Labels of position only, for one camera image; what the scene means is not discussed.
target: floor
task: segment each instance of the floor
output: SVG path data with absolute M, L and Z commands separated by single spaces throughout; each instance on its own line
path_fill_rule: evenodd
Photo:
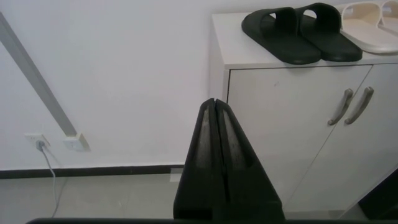
M 178 174 L 57 178 L 55 217 L 173 218 Z M 0 223 L 51 217 L 51 178 L 0 180 Z M 331 219 L 328 212 L 286 213 L 288 219 Z

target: power cord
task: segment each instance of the power cord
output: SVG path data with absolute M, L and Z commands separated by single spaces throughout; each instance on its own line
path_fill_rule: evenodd
M 55 173 L 54 170 L 52 170 L 49 159 L 47 158 L 47 155 L 45 154 L 43 147 L 45 147 L 45 143 L 41 140 L 36 141 L 36 149 L 39 150 L 40 152 L 42 152 L 42 154 L 44 155 L 45 161 L 47 162 L 47 165 L 49 165 L 52 177 L 53 177 L 53 181 L 52 181 L 52 188 L 53 188 L 53 192 L 54 192 L 54 202 L 55 202 L 55 209 L 54 212 L 51 216 L 51 218 L 54 218 L 55 213 L 58 210 L 58 199 L 57 199 L 57 194 L 55 193 Z

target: slide sandal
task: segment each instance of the slide sandal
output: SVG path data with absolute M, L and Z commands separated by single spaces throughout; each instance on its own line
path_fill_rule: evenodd
M 291 7 L 258 10 L 242 21 L 243 32 L 279 60 L 294 65 L 319 61 L 320 51 L 297 35 L 297 26 L 297 16 Z
M 382 17 L 379 27 L 398 36 L 398 1 L 386 1 L 381 4 Z
M 323 60 L 355 62 L 362 59 L 362 50 L 340 34 L 341 17 L 338 10 L 324 3 L 315 3 L 295 9 L 299 34 L 321 51 Z M 313 11 L 317 17 L 304 15 Z
M 370 53 L 398 52 L 398 37 L 378 28 L 380 5 L 375 2 L 356 2 L 335 6 L 342 18 L 341 33 L 362 50 Z

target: electrical outlet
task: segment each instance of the electrical outlet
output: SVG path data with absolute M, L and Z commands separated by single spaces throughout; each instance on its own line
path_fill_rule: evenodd
M 50 147 L 49 142 L 43 134 L 40 133 L 25 133 L 26 139 L 36 148 L 36 141 L 43 141 L 46 148 Z
M 88 143 L 82 133 L 77 134 L 75 137 L 67 137 L 63 143 L 70 150 L 84 152 L 89 151 Z

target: white slipper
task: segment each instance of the white slipper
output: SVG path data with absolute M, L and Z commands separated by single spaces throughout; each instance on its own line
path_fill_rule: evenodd
M 398 37 L 378 28 L 381 8 L 375 2 L 335 6 L 341 14 L 341 33 L 366 52 L 398 52 Z
M 398 36 L 398 1 L 386 1 L 380 7 L 382 16 L 379 27 Z

